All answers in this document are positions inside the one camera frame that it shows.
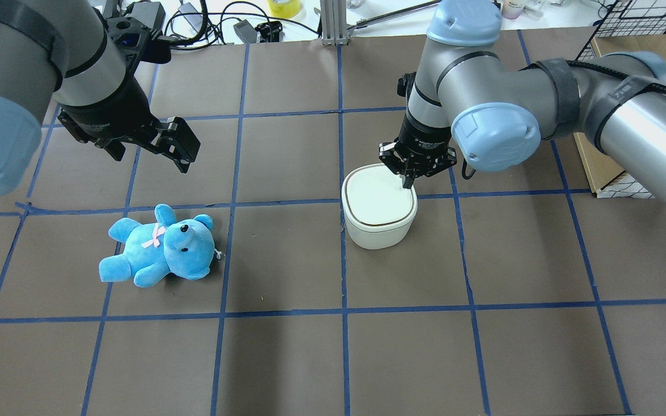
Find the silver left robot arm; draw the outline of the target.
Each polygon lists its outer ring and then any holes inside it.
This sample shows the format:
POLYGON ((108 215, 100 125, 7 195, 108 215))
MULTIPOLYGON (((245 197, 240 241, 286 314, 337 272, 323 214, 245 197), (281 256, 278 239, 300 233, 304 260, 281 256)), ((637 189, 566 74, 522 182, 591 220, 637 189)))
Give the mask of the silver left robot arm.
POLYGON ((151 113, 135 71, 164 64, 184 41, 163 34, 163 5, 107 1, 0 1, 0 196, 19 186, 51 101, 82 144, 121 161, 126 144, 169 158, 187 173, 200 140, 180 117, 151 113))

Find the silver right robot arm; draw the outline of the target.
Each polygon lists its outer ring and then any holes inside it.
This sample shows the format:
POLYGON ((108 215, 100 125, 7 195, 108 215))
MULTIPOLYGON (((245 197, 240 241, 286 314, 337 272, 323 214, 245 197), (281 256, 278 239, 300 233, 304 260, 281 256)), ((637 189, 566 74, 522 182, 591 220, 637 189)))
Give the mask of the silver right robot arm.
POLYGON ((462 155, 479 172, 523 163, 542 140, 581 132, 666 203, 666 64, 650 52, 535 61, 507 70, 494 50, 502 16, 489 1, 442 1, 415 74, 397 92, 404 123, 379 158, 410 188, 462 155))

